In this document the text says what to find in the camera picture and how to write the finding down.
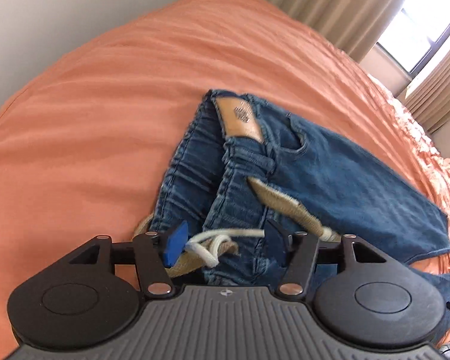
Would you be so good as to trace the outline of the blue denim jeans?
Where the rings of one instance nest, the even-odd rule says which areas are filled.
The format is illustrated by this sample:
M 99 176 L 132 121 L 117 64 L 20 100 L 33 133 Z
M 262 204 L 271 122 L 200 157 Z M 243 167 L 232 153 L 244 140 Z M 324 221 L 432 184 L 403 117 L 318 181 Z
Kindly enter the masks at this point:
M 252 94 L 211 90 L 170 161 L 137 233 L 186 220 L 208 285 L 277 288 L 265 222 L 335 242 L 357 235 L 406 267 L 450 252 L 448 219 L 347 138 Z

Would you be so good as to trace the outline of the bright window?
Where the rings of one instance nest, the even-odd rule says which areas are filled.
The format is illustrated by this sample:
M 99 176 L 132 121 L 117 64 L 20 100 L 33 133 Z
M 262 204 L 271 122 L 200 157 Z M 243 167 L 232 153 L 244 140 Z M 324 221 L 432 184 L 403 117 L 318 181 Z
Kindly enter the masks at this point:
M 450 0 L 405 0 L 378 45 L 416 76 L 450 36 Z

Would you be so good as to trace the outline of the orange bed sheet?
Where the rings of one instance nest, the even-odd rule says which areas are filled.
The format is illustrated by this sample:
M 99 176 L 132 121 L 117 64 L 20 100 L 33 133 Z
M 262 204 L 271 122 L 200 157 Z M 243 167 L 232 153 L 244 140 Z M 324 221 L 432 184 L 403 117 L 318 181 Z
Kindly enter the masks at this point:
M 443 158 L 345 52 L 264 0 L 180 0 L 62 57 L 0 109 L 0 359 L 23 281 L 98 234 L 131 238 L 210 89 L 251 93 L 367 149 L 448 216 Z M 450 253 L 416 263 L 450 273 Z

